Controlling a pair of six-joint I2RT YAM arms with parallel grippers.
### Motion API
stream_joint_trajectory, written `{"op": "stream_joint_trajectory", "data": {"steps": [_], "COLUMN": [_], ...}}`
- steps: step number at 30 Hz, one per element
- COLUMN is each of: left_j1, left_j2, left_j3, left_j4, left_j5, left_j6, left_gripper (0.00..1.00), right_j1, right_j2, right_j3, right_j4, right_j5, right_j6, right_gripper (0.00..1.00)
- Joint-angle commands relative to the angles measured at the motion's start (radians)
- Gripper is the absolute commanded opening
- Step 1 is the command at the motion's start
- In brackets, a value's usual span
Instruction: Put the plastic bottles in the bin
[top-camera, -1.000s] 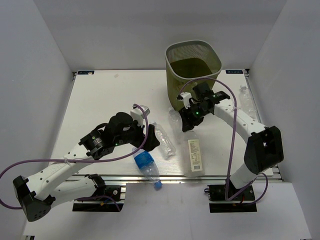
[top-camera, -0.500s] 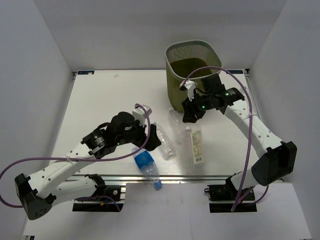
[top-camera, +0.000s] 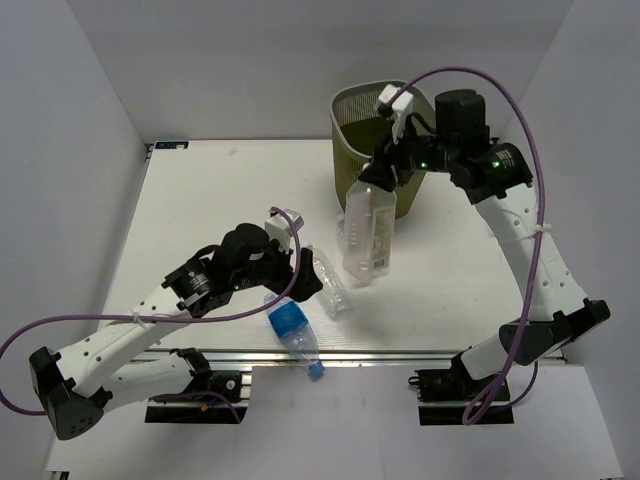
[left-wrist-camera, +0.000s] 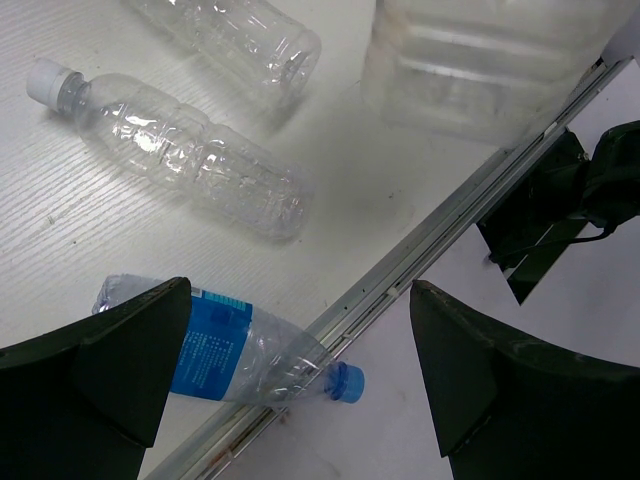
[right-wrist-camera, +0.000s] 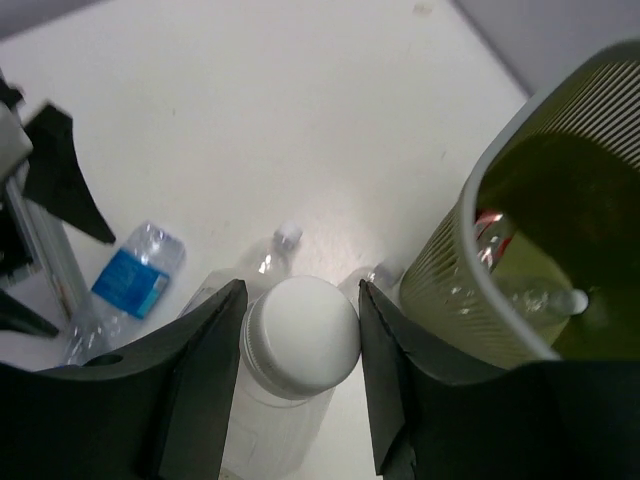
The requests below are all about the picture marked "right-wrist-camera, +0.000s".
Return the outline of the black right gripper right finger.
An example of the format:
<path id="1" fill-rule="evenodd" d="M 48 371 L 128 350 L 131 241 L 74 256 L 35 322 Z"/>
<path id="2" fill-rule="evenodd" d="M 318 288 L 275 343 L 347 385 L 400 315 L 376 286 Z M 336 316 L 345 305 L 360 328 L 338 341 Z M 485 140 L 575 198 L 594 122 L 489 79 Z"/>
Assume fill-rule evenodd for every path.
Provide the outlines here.
<path id="1" fill-rule="evenodd" d="M 635 479 L 639 365 L 542 361 L 503 370 L 359 285 L 376 473 L 386 479 Z"/>

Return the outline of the clear bottle white cap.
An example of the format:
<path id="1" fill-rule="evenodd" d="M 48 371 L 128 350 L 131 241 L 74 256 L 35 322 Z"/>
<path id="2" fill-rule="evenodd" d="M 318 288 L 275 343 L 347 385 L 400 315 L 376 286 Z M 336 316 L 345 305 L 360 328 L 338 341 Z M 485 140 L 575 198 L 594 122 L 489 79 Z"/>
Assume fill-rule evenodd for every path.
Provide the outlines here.
<path id="1" fill-rule="evenodd" d="M 511 309 L 549 345 L 572 317 L 589 306 L 583 290 L 554 279 L 523 275 L 493 275 L 491 279 Z"/>

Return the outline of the square bottle yellow label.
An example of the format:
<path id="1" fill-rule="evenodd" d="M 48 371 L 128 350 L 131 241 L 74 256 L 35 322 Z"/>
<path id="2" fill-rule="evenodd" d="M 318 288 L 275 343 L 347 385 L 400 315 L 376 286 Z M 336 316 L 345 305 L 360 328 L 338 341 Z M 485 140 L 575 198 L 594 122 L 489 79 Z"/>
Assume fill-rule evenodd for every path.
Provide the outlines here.
<path id="1" fill-rule="evenodd" d="M 282 479 L 303 463 L 358 362 L 359 318 L 333 284 L 290 277 L 251 305 L 239 347 L 222 466 L 240 479 Z"/>

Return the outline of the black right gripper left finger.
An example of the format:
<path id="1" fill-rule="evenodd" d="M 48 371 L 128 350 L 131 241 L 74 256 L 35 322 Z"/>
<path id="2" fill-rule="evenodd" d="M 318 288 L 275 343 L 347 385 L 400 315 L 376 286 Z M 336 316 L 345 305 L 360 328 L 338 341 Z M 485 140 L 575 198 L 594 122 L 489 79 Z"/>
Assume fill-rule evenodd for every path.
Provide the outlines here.
<path id="1" fill-rule="evenodd" d="M 1 368 L 5 479 L 215 479 L 248 293 L 227 283 L 164 327 L 82 366 Z"/>

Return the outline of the clear bottle red cap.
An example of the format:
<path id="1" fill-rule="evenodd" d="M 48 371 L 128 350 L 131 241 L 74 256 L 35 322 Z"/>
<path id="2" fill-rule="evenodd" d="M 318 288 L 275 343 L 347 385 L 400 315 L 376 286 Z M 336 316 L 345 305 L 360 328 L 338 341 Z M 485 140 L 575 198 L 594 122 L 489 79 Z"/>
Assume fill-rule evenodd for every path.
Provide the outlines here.
<path id="1" fill-rule="evenodd" d="M 517 231 L 515 224 L 501 211 L 478 210 L 474 224 L 477 257 L 492 272 L 503 257 Z"/>

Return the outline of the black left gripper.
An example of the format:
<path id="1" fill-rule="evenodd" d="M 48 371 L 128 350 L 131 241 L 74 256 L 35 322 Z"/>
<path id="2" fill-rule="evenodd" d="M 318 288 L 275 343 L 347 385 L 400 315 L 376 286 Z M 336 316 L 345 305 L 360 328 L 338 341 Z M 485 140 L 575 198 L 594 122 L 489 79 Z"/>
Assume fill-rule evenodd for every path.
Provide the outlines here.
<path id="1" fill-rule="evenodd" d="M 56 105 L 46 103 L 27 122 L 25 133 L 17 114 L 22 101 L 20 89 L 1 75 L 2 288 L 9 288 L 32 273 L 34 254 L 16 185 L 16 175 L 30 153 L 23 196 L 103 244 L 116 241 L 79 167 L 72 117 Z M 60 333 L 54 324 L 4 289 L 1 330 L 41 338 L 56 338 Z"/>

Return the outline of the blue label water bottle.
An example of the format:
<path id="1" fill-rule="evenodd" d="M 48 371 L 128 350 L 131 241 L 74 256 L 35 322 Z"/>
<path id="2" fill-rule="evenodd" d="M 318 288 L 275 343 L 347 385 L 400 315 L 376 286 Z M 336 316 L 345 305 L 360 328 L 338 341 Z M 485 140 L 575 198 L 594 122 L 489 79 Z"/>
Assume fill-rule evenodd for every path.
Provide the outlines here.
<path id="1" fill-rule="evenodd" d="M 184 243 L 157 225 L 139 225 L 114 253 L 71 319 L 64 365 L 82 365 L 128 343 L 180 270 Z"/>

